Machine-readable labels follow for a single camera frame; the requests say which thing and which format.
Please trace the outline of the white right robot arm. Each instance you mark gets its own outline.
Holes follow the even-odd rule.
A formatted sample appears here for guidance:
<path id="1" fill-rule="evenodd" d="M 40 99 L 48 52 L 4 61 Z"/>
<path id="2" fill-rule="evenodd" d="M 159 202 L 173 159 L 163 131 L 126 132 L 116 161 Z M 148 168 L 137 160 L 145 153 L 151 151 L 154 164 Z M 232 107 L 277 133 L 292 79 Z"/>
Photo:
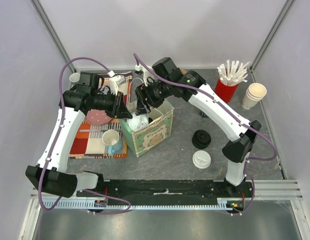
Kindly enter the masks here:
<path id="1" fill-rule="evenodd" d="M 168 97 L 181 98 L 213 120 L 226 134 L 228 143 L 222 149 L 228 159 L 224 191 L 230 197 L 242 191 L 245 179 L 245 160 L 250 155 L 261 124 L 239 115 L 228 106 L 196 71 L 182 70 L 170 57 L 148 66 L 137 56 L 135 71 L 143 74 L 143 83 L 135 89 L 136 115 L 148 114 Z"/>

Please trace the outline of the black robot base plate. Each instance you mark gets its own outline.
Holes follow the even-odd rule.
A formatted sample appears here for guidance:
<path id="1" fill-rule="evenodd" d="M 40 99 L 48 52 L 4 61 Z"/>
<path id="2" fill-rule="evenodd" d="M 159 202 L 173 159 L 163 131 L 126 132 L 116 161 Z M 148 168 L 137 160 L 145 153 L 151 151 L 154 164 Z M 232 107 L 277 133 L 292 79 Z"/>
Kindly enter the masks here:
<path id="1" fill-rule="evenodd" d="M 94 192 L 131 204 L 214 204 L 218 198 L 251 198 L 253 185 L 233 186 L 225 180 L 134 180 L 111 179 L 97 183 Z"/>

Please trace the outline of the white plastic cup lid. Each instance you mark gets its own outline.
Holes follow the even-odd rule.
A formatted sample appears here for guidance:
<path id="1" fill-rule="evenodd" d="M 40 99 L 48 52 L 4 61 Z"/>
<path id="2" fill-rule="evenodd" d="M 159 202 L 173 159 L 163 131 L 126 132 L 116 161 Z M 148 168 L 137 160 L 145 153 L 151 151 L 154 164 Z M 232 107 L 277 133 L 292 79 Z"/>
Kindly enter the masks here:
<path id="1" fill-rule="evenodd" d="M 137 132 L 146 128 L 149 125 L 149 118 L 147 114 L 136 115 L 134 112 L 132 118 L 127 119 L 127 125 L 134 131 Z"/>

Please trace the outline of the green patterned paper bag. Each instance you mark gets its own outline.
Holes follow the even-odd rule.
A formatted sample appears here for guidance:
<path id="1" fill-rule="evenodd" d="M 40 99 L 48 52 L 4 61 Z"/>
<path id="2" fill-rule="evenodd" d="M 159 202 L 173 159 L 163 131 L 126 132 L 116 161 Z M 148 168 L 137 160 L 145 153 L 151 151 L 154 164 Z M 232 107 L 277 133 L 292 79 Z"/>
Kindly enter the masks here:
<path id="1" fill-rule="evenodd" d="M 130 80 L 128 84 L 127 108 L 133 114 L 136 112 L 137 101 L 132 101 L 131 97 L 132 81 Z M 152 110 L 160 112 L 162 116 L 139 131 L 133 131 L 128 126 L 127 119 L 119 120 L 123 137 L 137 158 L 171 136 L 174 107 L 169 101 L 165 100 L 160 107 L 152 108 Z"/>

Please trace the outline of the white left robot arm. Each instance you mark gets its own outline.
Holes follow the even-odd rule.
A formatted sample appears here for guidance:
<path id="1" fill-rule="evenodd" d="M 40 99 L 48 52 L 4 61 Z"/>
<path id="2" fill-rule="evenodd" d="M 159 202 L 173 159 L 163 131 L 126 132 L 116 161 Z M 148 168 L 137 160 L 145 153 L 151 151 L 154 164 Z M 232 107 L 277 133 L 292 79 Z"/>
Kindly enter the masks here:
<path id="1" fill-rule="evenodd" d="M 69 198 L 76 191 L 85 190 L 94 197 L 101 196 L 105 185 L 97 173 L 67 174 L 69 153 L 80 125 L 91 110 L 105 111 L 113 119 L 131 118 L 125 94 L 119 84 L 123 75 L 109 74 L 108 91 L 101 91 L 102 76 L 96 73 L 74 74 L 78 82 L 62 94 L 57 121 L 44 153 L 35 166 L 27 166 L 25 175 L 39 191 Z"/>

